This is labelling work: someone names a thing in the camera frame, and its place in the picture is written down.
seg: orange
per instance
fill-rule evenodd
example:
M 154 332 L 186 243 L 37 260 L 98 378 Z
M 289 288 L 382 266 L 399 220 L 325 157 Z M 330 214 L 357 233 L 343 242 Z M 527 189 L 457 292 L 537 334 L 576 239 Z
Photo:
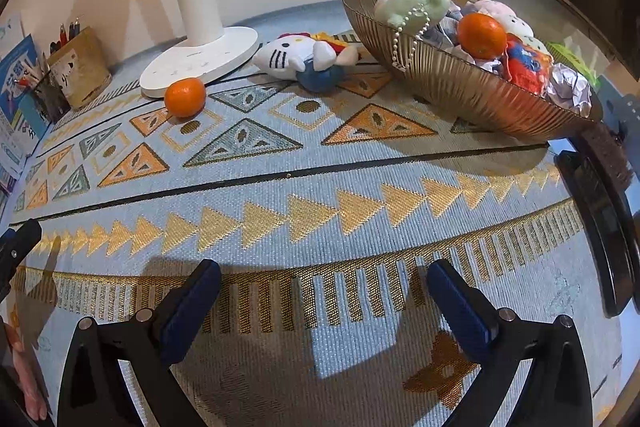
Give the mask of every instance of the orange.
M 493 17 L 469 13 L 458 23 L 458 41 L 473 58 L 494 60 L 507 48 L 507 33 Z
M 197 78 L 184 78 L 174 82 L 164 93 L 164 105 L 178 118 L 189 118 L 198 113 L 207 99 L 204 84 Z

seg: ribbed amber bowl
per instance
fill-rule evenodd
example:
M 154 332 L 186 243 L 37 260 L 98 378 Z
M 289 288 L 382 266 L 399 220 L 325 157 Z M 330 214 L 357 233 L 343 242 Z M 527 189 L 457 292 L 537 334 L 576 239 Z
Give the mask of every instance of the ribbed amber bowl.
M 373 19 L 376 1 L 342 0 L 366 49 L 415 94 L 482 127 L 532 140 L 575 136 L 594 124 L 426 42 L 418 42 L 406 72 L 398 70 L 391 58 L 395 30 Z M 400 35 L 401 64 L 407 64 L 413 42 L 413 36 Z

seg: bowl rim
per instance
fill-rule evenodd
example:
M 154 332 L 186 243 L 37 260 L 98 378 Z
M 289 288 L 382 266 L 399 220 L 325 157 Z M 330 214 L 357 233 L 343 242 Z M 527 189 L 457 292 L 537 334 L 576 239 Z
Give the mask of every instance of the bowl rim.
M 365 19 L 368 19 L 369 21 L 371 21 L 371 22 L 375 23 L 377 26 L 380 26 L 380 27 L 382 27 L 382 28 L 385 28 L 386 30 L 393 30 L 393 28 L 392 28 L 391 26 L 387 26 L 386 24 L 383 24 L 382 22 L 380 22 L 380 21 L 378 21 L 378 20 L 376 20 L 376 19 L 374 19 L 374 18 L 370 17 L 369 15 L 367 15 L 367 14 L 365 14 L 365 13 L 362 13 L 360 10 L 357 10 L 357 9 L 355 9 L 355 8 L 351 7 L 351 6 L 347 3 L 347 1 L 342 0 L 342 4 L 343 4 L 344 6 L 346 6 L 347 8 L 349 8 L 349 10 L 351 10 L 351 11 L 353 11 L 353 12 L 356 12 L 356 13 L 357 13 L 358 15 L 360 15 L 361 17 L 364 17 Z M 448 53 L 448 52 L 444 51 L 443 49 L 441 49 L 441 48 L 439 48 L 439 47 L 437 47 L 437 46 L 434 46 L 433 44 L 430 44 L 430 43 L 429 43 L 429 42 L 427 42 L 427 41 L 419 41 L 419 40 L 417 40 L 417 39 L 416 39 L 416 42 L 418 43 L 418 46 L 427 45 L 428 47 L 430 47 L 430 48 L 434 48 L 434 49 L 435 49 L 435 50 L 437 50 L 437 51 L 440 51 L 440 52 L 442 52 L 442 53 L 446 53 L 447 55 L 449 55 L 449 57 L 453 57 L 453 58 L 455 58 L 456 60 L 458 60 L 458 61 L 462 62 L 463 64 L 467 64 L 468 66 L 471 66 L 472 68 L 476 68 L 476 69 L 478 69 L 478 70 L 484 71 L 484 73 L 490 74 L 491 76 L 494 76 L 495 78 L 498 78 L 501 82 L 504 82 L 504 83 L 506 83 L 506 84 L 509 84 L 511 87 L 514 87 L 514 88 L 516 88 L 516 89 L 519 89 L 521 92 L 525 92 L 525 93 L 527 93 L 527 95 L 529 95 L 529 96 L 533 96 L 533 97 L 535 97 L 535 98 L 538 98 L 538 99 L 542 100 L 542 101 L 543 101 L 543 102 L 545 102 L 547 105 L 549 105 L 550 107 L 553 107 L 553 108 L 555 108 L 555 109 L 558 109 L 560 112 L 568 113 L 568 114 L 570 114 L 571 116 L 573 116 L 574 118 L 579 118 L 580 120 L 584 120 L 584 121 L 591 122 L 591 123 L 598 123 L 598 121 L 597 121 L 597 120 L 592 120 L 592 119 L 591 119 L 591 118 L 589 118 L 589 117 L 586 117 L 586 118 L 585 118 L 584 116 L 582 116 L 582 115 L 580 115 L 580 114 L 578 114 L 578 113 L 575 113 L 575 112 L 573 112 L 573 111 L 571 111 L 571 110 L 569 110 L 569 109 L 565 109 L 564 107 L 561 107 L 561 106 L 559 106 L 559 105 L 556 105 L 556 104 L 555 104 L 555 103 L 553 103 L 553 102 L 549 102 L 546 98 L 544 98 L 544 97 L 542 97 L 542 96 L 539 96 L 539 95 L 536 95 L 536 94 L 533 94 L 532 92 L 530 92 L 530 91 L 528 91 L 528 90 L 526 90 L 526 89 L 523 89 L 522 87 L 520 87 L 520 86 L 518 86 L 518 85 L 516 85 L 516 84 L 511 84 L 508 80 L 505 80 L 503 77 L 499 76 L 498 74 L 495 74 L 495 73 L 492 73 L 491 71 L 487 71 L 487 70 L 485 70 L 485 69 L 482 69 L 480 66 L 477 66 L 477 65 L 475 65 L 475 64 L 472 64 L 471 62 L 467 62 L 466 60 L 463 60 L 463 59 L 462 59 L 462 58 L 460 58 L 460 57 L 456 57 L 456 55 L 452 55 L 452 54 L 450 54 L 450 53 Z M 596 96 L 596 93 L 594 93 L 594 92 L 593 92 L 593 88 L 591 87 L 591 85 L 589 86 L 589 88 L 591 89 L 591 95 L 592 95 L 592 96 Z

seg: white desk lamp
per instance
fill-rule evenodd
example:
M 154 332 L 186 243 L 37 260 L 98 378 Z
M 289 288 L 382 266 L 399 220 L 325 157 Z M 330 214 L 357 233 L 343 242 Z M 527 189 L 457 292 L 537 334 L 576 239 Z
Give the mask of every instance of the white desk lamp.
M 162 98 L 167 87 L 188 76 L 219 78 L 258 49 L 254 29 L 222 26 L 216 0 L 178 0 L 178 7 L 187 39 L 157 57 L 140 76 L 142 92 L 152 98 Z

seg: hand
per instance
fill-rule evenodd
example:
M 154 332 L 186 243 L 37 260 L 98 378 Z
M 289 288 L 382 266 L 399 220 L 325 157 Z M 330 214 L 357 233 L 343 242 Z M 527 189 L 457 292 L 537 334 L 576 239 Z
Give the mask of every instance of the hand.
M 24 406 L 27 414 L 34 421 L 45 420 L 47 418 L 47 404 L 38 389 L 36 379 L 24 356 L 24 344 L 20 340 L 20 335 L 13 327 L 6 324 L 2 317 L 0 317 L 0 323 L 4 325 L 9 349 L 11 349 L 14 357 L 14 367 L 20 380 L 19 386 L 24 393 Z

